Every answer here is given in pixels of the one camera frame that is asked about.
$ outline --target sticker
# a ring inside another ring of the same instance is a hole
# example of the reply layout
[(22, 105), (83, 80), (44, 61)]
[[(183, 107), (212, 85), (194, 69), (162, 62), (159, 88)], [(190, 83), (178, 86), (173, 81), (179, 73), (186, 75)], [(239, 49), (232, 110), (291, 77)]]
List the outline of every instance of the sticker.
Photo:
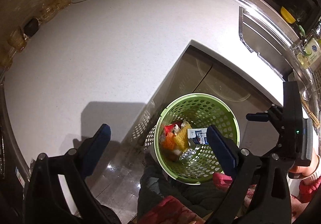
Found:
[(18, 168), (17, 168), (17, 167), (16, 167), (16, 175), (17, 175), (18, 180), (20, 181), (21, 186), (24, 188), (25, 182), (24, 182), (24, 180), (22, 179), (22, 176), (21, 176), (20, 172), (18, 171)]

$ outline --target perforated basket wall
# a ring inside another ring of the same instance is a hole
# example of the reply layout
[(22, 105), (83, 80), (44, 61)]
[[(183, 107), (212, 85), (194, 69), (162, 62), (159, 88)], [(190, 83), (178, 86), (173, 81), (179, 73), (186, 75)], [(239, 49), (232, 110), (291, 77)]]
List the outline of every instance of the perforated basket wall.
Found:
[(196, 154), (185, 163), (173, 162), (162, 156), (159, 136), (164, 126), (178, 120), (187, 120), (192, 128), (206, 128), (214, 124), (224, 137), (232, 139), (239, 146), (240, 130), (234, 114), (224, 102), (214, 96), (188, 94), (169, 104), (156, 124), (154, 148), (164, 171), (186, 184), (200, 184), (211, 180), (212, 174), (221, 172), (222, 169), (209, 145), (198, 145)]

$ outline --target yellow sponge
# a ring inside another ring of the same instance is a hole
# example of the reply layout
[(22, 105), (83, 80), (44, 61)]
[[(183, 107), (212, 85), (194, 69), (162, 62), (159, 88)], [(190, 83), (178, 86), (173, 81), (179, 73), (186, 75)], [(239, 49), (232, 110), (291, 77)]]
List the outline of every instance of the yellow sponge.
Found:
[(191, 125), (188, 122), (186, 122), (186, 125), (182, 127), (182, 130), (174, 137), (174, 141), (176, 142), (176, 144), (182, 152), (185, 152), (185, 150), (189, 148), (187, 140), (187, 129), (191, 128)]

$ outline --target person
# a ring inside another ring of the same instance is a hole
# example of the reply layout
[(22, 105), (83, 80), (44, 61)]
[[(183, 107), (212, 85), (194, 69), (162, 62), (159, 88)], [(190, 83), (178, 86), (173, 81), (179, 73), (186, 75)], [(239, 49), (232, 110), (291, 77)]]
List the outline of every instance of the person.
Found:
[[(220, 205), (232, 183), (232, 178), (213, 174), (213, 182), (187, 185), (167, 180), (162, 168), (150, 153), (145, 154), (145, 168), (141, 177), (137, 206), (138, 224), (203, 224)], [(321, 183), (320, 156), (313, 150), (309, 167), (294, 166), (293, 173), (301, 174), (299, 196), (291, 195), (292, 222), (304, 211)], [(237, 217), (244, 214), (254, 194), (250, 186)]]

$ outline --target blue gripper pad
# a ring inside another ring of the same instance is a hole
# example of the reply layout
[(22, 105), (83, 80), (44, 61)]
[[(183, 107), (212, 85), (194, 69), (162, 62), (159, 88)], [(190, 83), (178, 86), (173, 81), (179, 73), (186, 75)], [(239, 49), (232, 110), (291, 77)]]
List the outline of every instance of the blue gripper pad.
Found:
[(233, 140), (223, 137), (215, 125), (207, 128), (206, 137), (224, 173), (235, 179), (238, 164), (237, 145)]

